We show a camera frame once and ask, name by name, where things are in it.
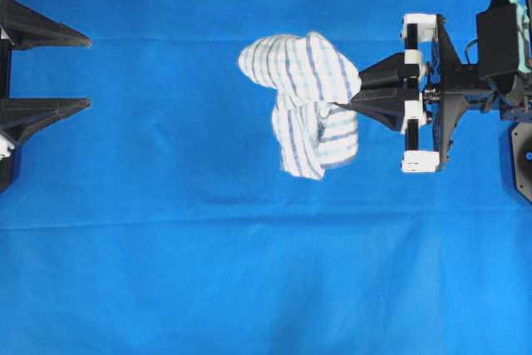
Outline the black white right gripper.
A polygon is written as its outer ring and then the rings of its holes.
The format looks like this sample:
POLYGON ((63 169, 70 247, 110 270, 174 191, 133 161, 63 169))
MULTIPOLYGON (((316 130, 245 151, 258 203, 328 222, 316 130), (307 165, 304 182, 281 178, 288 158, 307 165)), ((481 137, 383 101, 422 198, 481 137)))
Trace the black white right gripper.
POLYGON ((461 62, 441 14, 405 14, 401 39, 405 53, 361 71, 361 89, 391 87, 407 78, 417 84, 425 77, 424 89, 413 100, 353 98, 347 108, 406 136, 403 172, 434 173, 449 160, 460 118, 469 110, 490 111, 495 92, 479 78, 476 64, 461 62))

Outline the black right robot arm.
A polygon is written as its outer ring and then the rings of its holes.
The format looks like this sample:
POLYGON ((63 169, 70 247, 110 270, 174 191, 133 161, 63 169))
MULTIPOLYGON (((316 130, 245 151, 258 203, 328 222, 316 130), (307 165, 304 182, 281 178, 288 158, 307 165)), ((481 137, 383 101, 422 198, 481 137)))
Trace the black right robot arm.
POLYGON ((433 173, 449 160, 452 133, 469 110, 531 121, 530 18, 519 0, 491 0, 476 17, 476 62, 462 62, 441 14, 402 19, 403 52, 360 74, 345 105, 405 136, 405 173, 433 173))

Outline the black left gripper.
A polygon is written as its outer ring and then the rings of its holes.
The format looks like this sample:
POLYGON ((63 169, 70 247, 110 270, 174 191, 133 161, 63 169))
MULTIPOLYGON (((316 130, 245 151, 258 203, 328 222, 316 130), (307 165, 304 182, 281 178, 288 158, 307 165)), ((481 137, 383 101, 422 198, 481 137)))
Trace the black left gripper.
POLYGON ((17 177, 20 152, 16 147, 91 105, 89 98, 8 98, 12 49, 91 45, 92 40, 81 32, 15 0, 1 0, 1 193, 17 177))

